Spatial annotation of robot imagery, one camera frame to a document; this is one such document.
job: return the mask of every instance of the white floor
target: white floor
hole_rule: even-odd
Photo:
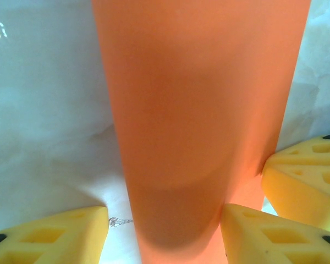
[[[0,229],[95,204],[131,219],[112,124],[90,1],[0,1]],[[313,0],[278,148],[322,134],[330,0]],[[101,263],[140,263],[132,223]]]

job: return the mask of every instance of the orange pipe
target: orange pipe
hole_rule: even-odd
[[[261,207],[309,5],[93,0],[143,263],[222,263],[222,204]]]

